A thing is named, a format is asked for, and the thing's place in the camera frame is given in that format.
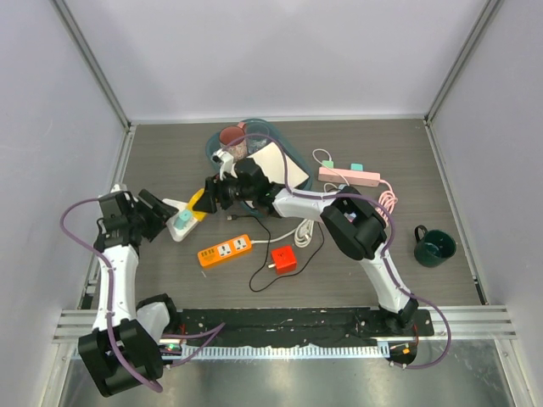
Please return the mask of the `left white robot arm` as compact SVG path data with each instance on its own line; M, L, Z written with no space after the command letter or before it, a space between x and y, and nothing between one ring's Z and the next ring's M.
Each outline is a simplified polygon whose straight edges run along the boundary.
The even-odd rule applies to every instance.
M177 208L147 190L133 195L120 184L98 198L101 218L92 246L100 265L100 299L92 330L78 340L78 352L98 391L110 397L144 385L163 388L160 337L174 337L181 318L161 294L136 304L139 248L153 241L177 215Z

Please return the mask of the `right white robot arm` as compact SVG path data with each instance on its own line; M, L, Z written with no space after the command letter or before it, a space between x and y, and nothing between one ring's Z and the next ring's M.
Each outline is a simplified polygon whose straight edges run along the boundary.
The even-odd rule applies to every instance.
M269 181L253 159L234 165L234 175L205 179L204 192L194 208L214 214L233 203L250 201L265 216L300 218L322 223L339 250L359 262L378 296L383 324L392 334L412 328L418 301L403 283L389 253L392 235L386 221L353 187L340 192L307 192Z

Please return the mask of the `orange power strip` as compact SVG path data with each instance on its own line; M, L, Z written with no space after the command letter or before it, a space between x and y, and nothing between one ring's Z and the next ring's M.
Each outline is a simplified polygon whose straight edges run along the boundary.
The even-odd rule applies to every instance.
M246 254L252 250L252 247L253 244L249 236L243 234L199 251L197 259L200 266L206 269Z

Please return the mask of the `white square power socket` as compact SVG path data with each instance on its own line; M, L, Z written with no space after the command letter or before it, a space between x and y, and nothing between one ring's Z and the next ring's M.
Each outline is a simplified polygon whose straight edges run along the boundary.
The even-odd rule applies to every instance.
M177 214L166 222L166 226L172 240L180 243L200 223L200 220L188 208L188 203L168 198L164 198L163 202L178 210Z

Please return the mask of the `teal plug adapter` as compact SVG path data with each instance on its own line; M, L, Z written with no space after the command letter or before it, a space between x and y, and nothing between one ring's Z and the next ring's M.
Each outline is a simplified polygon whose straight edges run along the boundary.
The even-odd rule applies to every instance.
M186 226L190 224L192 221L193 214L192 211L189 209L184 209L183 211L180 211L177 215L175 221L174 221L174 227L176 229L182 230Z

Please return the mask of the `red cube plug adapter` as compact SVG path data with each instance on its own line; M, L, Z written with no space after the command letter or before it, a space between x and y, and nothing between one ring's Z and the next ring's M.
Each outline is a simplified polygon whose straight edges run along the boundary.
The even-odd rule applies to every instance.
M290 245L286 245L273 249L271 251L271 264L268 267L274 269L278 276L295 271L297 259L293 248Z

